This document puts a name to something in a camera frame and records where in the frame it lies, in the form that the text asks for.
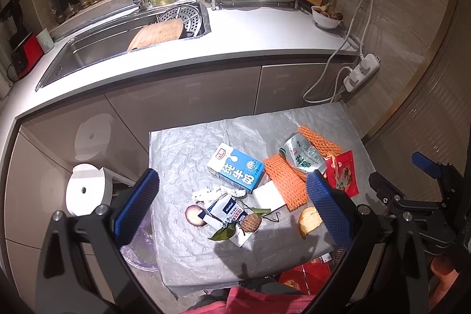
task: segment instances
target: kitchen cabinet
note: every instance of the kitchen cabinet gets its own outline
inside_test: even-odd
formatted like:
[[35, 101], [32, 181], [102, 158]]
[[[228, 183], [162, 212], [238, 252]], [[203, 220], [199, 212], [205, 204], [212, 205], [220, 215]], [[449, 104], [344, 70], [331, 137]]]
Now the kitchen cabinet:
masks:
[[105, 96], [148, 148], [151, 131], [253, 115], [260, 69], [188, 74], [137, 84]]
[[23, 123], [48, 151], [71, 169], [89, 163], [136, 181], [148, 165], [141, 146], [104, 95], [45, 112]]
[[66, 210], [70, 176], [19, 133], [6, 177], [5, 238], [41, 249], [51, 215]]
[[[6, 241], [6, 250], [10, 262], [11, 272], [15, 285], [23, 301], [32, 310], [36, 309], [36, 277], [38, 275], [40, 249], [29, 247], [15, 242]], [[105, 277], [98, 267], [97, 259], [94, 255], [87, 255], [90, 272], [98, 287], [102, 297], [110, 302], [114, 302], [111, 290], [105, 281]]]
[[[325, 66], [325, 63], [263, 66], [255, 114], [309, 106], [302, 96], [319, 79]], [[308, 94], [308, 99], [323, 100], [332, 96], [335, 78], [343, 66], [351, 66], [351, 63], [331, 62], [322, 81]], [[342, 71], [337, 90], [347, 75], [347, 70]]]

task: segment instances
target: metal bolt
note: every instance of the metal bolt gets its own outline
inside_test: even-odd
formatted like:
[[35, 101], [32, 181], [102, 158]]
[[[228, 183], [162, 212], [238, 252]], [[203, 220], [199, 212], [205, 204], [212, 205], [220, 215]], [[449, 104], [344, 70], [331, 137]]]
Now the metal bolt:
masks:
[[54, 212], [52, 214], [52, 219], [54, 221], [59, 221], [62, 218], [63, 215], [64, 215], [64, 213], [63, 213], [62, 210], [57, 210], [56, 212]]
[[99, 205], [95, 209], [95, 213], [98, 215], [104, 215], [108, 211], [108, 206], [106, 205]]
[[404, 220], [406, 221], [412, 221], [413, 219], [412, 214], [410, 212], [404, 212], [402, 214], [402, 217], [404, 217]]
[[371, 213], [371, 209], [367, 205], [359, 205], [357, 209], [361, 215], [368, 215]]

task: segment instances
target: table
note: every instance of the table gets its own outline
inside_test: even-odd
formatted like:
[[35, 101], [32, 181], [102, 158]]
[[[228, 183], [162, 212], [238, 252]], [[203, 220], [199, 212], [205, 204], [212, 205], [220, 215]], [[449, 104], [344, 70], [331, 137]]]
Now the table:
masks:
[[193, 191], [222, 183], [205, 168], [221, 142], [264, 160], [277, 153], [283, 140], [301, 125], [337, 143], [345, 152], [353, 151], [359, 189], [354, 202], [368, 204], [377, 213], [384, 210], [368, 184], [374, 166], [340, 103], [151, 132], [149, 163], [161, 180], [152, 204], [157, 263], [163, 283], [176, 296], [275, 275], [335, 248], [324, 224], [307, 239], [301, 238], [298, 217], [309, 204], [291, 213], [281, 208], [279, 223], [262, 220], [242, 248], [227, 240], [209, 240], [214, 229], [209, 225], [194, 227], [185, 219], [185, 209], [193, 204]]

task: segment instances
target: pink fabric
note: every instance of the pink fabric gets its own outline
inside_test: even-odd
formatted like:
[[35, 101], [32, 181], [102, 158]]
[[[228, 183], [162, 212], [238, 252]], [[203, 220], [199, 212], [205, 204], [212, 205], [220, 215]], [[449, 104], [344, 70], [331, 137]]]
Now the pink fabric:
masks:
[[185, 311], [185, 314], [299, 314], [314, 299], [312, 295], [263, 294], [234, 287], [227, 302], [215, 302], [203, 308]]

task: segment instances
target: sink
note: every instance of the sink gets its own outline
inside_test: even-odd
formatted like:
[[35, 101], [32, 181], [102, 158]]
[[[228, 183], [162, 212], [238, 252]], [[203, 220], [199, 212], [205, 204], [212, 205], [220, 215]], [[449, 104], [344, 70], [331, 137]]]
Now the sink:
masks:
[[49, 65], [36, 91], [75, 71], [125, 54], [133, 38], [144, 26], [160, 22], [159, 18], [166, 12], [183, 6], [194, 7], [203, 20], [198, 34], [185, 39], [199, 38], [211, 31], [208, 11], [198, 2], [171, 4], [117, 18], [69, 40]]

